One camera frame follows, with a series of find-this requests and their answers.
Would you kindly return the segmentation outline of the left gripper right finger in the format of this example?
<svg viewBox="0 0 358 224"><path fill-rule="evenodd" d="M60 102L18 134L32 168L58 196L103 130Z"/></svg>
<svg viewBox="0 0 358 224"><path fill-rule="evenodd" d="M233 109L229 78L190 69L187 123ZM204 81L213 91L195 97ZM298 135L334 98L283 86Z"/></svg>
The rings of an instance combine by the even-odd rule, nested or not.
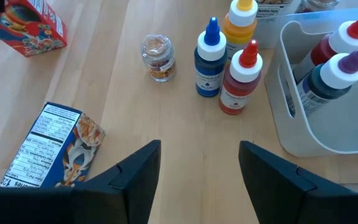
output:
<svg viewBox="0 0 358 224"><path fill-rule="evenodd" d="M340 185L249 141L242 178L260 224L358 224L358 184Z"/></svg>

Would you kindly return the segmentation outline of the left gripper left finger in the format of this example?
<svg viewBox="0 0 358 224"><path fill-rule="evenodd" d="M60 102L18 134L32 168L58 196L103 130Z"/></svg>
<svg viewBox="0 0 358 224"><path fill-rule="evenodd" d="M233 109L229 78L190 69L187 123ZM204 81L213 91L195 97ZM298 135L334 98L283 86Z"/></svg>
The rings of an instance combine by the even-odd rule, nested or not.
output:
<svg viewBox="0 0 358 224"><path fill-rule="evenodd" d="M74 224L148 224L161 161L153 140L75 190Z"/></svg>

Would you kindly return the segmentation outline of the purple food colouring bottle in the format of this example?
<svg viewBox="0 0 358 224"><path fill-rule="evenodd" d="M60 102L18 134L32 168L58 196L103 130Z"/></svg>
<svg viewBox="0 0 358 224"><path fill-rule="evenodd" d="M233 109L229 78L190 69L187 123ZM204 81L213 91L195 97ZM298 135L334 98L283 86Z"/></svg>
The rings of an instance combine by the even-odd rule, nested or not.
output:
<svg viewBox="0 0 358 224"><path fill-rule="evenodd" d="M358 82L358 50L339 53L312 69L297 84L305 115L309 117L326 104L350 91Z"/></svg>

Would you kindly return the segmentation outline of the red food colouring bottle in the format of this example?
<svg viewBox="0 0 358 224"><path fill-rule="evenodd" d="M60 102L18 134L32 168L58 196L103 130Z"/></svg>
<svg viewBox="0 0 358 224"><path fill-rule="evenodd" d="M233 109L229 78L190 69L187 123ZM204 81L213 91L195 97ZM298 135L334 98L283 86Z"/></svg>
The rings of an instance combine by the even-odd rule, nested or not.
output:
<svg viewBox="0 0 358 224"><path fill-rule="evenodd" d="M355 50L358 50L358 20L346 21L333 33L325 35L293 69L295 82L302 81L312 69L326 63L334 55Z"/></svg>
<svg viewBox="0 0 358 224"><path fill-rule="evenodd" d="M263 59L255 39L237 51L225 70L219 95L219 107L231 115L241 113L261 79Z"/></svg>

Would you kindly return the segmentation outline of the red cereal box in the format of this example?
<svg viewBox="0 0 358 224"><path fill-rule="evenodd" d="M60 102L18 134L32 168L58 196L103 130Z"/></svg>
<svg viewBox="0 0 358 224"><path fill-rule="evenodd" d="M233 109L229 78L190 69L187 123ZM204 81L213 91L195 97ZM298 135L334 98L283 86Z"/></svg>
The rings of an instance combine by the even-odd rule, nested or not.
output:
<svg viewBox="0 0 358 224"><path fill-rule="evenodd" d="M0 0L0 40L30 57L65 47L66 25L46 0Z"/></svg>

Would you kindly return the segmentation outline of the clear left plastic bin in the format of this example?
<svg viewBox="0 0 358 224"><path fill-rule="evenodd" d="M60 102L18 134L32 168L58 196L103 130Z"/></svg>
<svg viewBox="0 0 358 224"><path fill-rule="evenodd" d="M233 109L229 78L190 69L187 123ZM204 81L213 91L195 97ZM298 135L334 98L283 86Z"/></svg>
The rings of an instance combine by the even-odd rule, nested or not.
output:
<svg viewBox="0 0 358 224"><path fill-rule="evenodd" d="M324 35L358 19L358 8L301 14L280 31L265 86L278 138L297 157L358 154L358 82L349 93L307 117L292 69Z"/></svg>

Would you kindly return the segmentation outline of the small glass sprinkles jar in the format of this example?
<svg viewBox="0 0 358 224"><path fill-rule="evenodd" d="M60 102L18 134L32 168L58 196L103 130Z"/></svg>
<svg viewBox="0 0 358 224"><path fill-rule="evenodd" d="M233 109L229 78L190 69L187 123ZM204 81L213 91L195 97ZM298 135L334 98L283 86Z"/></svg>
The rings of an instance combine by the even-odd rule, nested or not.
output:
<svg viewBox="0 0 358 224"><path fill-rule="evenodd" d="M146 35L140 46L140 54L152 79L167 82L176 74L174 50L164 35Z"/></svg>

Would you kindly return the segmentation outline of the blue food colouring bottle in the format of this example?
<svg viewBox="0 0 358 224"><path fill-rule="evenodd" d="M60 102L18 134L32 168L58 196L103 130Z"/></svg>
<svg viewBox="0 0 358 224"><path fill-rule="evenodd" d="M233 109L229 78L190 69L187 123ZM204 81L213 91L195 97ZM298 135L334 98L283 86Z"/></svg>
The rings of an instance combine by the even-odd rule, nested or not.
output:
<svg viewBox="0 0 358 224"><path fill-rule="evenodd" d="M194 51L196 91L203 97L214 97L220 91L227 60L226 42L218 19L211 17Z"/></svg>

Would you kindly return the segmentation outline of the clear plastic container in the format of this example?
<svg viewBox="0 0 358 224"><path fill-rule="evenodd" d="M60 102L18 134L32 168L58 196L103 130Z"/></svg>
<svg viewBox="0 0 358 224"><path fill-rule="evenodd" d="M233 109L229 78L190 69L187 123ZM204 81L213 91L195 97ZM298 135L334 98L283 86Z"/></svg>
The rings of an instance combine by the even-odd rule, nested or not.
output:
<svg viewBox="0 0 358 224"><path fill-rule="evenodd" d="M259 42L260 49L275 48L283 26L287 22L296 21L300 18L301 14L286 14L282 16L257 18L257 26L253 38Z"/></svg>

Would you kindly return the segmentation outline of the yellow food colouring bottle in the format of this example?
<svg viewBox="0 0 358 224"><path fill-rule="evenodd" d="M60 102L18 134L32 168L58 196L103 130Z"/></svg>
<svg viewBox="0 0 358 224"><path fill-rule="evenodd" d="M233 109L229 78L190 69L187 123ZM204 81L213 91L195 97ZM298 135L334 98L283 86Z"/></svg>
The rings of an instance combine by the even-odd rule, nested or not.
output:
<svg viewBox="0 0 358 224"><path fill-rule="evenodd" d="M226 36L227 57L243 50L251 40L256 25L258 4L256 0L232 0L229 12L223 22L223 33Z"/></svg>

